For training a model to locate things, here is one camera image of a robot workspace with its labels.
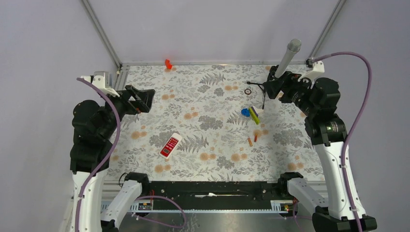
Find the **white red remote control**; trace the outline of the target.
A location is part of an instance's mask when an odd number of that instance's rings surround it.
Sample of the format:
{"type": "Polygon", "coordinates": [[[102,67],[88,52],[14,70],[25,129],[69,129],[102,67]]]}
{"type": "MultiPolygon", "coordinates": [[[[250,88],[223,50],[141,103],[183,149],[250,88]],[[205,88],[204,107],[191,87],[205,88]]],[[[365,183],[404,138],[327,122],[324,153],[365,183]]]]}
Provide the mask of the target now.
{"type": "Polygon", "coordinates": [[[178,133],[173,133],[162,149],[159,151],[159,155],[164,159],[169,159],[172,154],[177,150],[179,144],[182,141],[182,136],[178,133]]]}

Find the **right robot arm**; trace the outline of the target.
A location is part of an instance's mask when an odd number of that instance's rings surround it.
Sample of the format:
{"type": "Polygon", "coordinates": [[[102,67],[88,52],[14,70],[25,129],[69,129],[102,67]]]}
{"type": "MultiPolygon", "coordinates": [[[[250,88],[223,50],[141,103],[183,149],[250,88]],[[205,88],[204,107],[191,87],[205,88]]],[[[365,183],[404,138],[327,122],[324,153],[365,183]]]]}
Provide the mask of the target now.
{"type": "Polygon", "coordinates": [[[305,114],[305,130],[320,159],[327,197],[309,187],[297,173],[284,173],[278,180],[278,195],[294,197],[312,215],[317,232],[369,232],[377,228],[376,219],[363,208],[350,170],[348,132],[336,114],[339,85],[329,78],[311,81],[286,71],[276,75],[269,70],[263,87],[268,97],[293,103],[305,114]]]}

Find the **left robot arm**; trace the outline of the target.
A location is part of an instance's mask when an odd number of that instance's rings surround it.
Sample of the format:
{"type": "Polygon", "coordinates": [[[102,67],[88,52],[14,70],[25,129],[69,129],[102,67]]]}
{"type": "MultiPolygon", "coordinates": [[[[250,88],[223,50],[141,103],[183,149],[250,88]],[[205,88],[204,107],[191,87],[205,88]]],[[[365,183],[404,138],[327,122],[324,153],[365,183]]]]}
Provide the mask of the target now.
{"type": "Polygon", "coordinates": [[[109,160],[119,141],[120,124],[125,115],[148,113],[155,90],[138,90],[127,85],[116,95],[98,94],[105,100],[100,106],[85,100],[73,110],[73,146],[70,170],[73,175],[73,232],[117,232],[131,204],[149,195],[148,176],[129,173],[121,191],[108,208],[101,210],[103,183],[109,160]]]}

